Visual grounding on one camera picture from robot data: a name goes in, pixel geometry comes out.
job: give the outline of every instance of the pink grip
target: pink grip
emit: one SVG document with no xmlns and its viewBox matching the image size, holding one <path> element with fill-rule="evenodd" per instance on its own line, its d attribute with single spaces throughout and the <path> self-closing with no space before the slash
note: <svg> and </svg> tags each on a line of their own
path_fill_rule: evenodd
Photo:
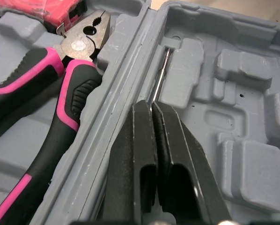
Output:
<svg viewBox="0 0 280 225">
<path fill-rule="evenodd" d="M 18 78 L 16 81 L 12 82 L 6 87 L 0 88 L 0 95 L 11 93 L 12 91 L 15 91 L 18 88 L 22 87 L 24 84 L 33 79 L 37 74 L 39 74 L 48 65 L 52 65 L 55 71 L 57 72 L 58 76 L 61 76 L 64 72 L 64 67 L 58 52 L 51 47 L 48 47 L 46 49 L 46 57 L 42 59 L 39 63 L 37 63 L 37 65 L 35 65 L 27 73 Z"/>
<path fill-rule="evenodd" d="M 11 205 L 14 203 L 14 201 L 17 199 L 17 197 L 20 195 L 20 193 L 25 189 L 25 187 L 28 185 L 31 179 L 32 177 L 30 175 L 25 174 L 17 183 L 15 188 L 13 188 L 13 190 L 10 192 L 7 198 L 3 201 L 3 203 L 0 205 L 0 220 L 11 207 Z"/>
<path fill-rule="evenodd" d="M 67 96 L 67 90 L 69 87 L 70 79 L 73 74 L 74 69 L 78 65 L 90 65 L 92 67 L 95 67 L 95 64 L 93 62 L 87 61 L 87 60 L 72 60 L 66 69 L 66 74 L 64 77 L 64 81 L 62 84 L 58 104 L 57 104 L 57 116 L 59 119 L 67 124 L 69 127 L 71 127 L 73 130 L 78 131 L 79 124 L 71 119 L 65 112 L 65 102 L 66 102 L 66 96 Z"/>
</svg>

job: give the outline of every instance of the black plastic handle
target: black plastic handle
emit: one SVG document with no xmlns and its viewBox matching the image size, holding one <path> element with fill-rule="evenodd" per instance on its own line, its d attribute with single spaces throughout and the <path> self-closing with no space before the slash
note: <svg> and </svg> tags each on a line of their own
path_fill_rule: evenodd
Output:
<svg viewBox="0 0 280 225">
<path fill-rule="evenodd" d="M 17 69 L 0 84 L 0 121 L 56 81 L 63 72 L 55 49 L 30 50 Z"/>
<path fill-rule="evenodd" d="M 50 130 L 31 166 L 1 204 L 0 224 L 22 225 L 31 219 L 58 162 L 75 139 L 87 96 L 101 82 L 102 76 L 91 62 L 73 60 L 68 64 Z"/>
</svg>

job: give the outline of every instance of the screwdriver shaft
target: screwdriver shaft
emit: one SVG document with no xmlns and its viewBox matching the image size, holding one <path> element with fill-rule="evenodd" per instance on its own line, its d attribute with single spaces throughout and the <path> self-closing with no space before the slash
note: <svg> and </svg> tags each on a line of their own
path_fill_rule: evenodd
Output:
<svg viewBox="0 0 280 225">
<path fill-rule="evenodd" d="M 151 107 L 152 103 L 156 100 L 159 100 L 160 94 L 161 94 L 161 90 L 162 90 L 162 86 L 164 83 L 164 80 L 166 78 L 166 66 L 168 63 L 168 59 L 170 56 L 170 48 L 167 49 L 166 51 L 166 55 L 165 55 L 165 60 L 163 62 L 162 68 L 159 70 L 157 77 L 155 78 L 155 83 L 153 85 L 153 88 L 151 89 L 151 92 L 148 96 L 148 106 Z"/>
</svg>

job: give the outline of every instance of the pink and black pliers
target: pink and black pliers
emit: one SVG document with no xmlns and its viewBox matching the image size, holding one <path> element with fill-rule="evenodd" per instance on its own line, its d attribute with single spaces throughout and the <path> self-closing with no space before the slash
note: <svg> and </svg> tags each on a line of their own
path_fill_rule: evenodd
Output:
<svg viewBox="0 0 280 225">
<path fill-rule="evenodd" d="M 60 45 L 30 50 L 0 84 L 2 121 L 61 77 L 67 67 L 47 137 L 26 173 L 0 205 L 0 224 L 25 224 L 41 203 L 59 160 L 75 139 L 87 96 L 102 82 L 92 61 L 108 39 L 109 30 L 110 14 L 95 11 L 67 31 Z"/>
</svg>

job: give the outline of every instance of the tool case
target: tool case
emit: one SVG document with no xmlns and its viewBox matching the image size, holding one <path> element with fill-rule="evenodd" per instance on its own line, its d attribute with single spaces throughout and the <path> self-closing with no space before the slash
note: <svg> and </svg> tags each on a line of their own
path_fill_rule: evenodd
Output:
<svg viewBox="0 0 280 225">
<path fill-rule="evenodd" d="M 76 139 L 30 224 L 66 225 L 99 215 L 112 144 L 131 105 L 147 99 L 165 47 L 174 52 L 160 101 L 175 108 L 201 144 L 233 220 L 280 221 L 280 24 L 181 1 L 155 11 L 150 3 L 87 1 L 86 15 L 111 13 L 110 37 L 96 62 L 103 82 L 88 96 Z M 29 49 L 62 39 L 38 20 L 6 12 L 0 82 Z M 1 125 L 0 203 L 40 149 L 60 84 Z"/>
</svg>

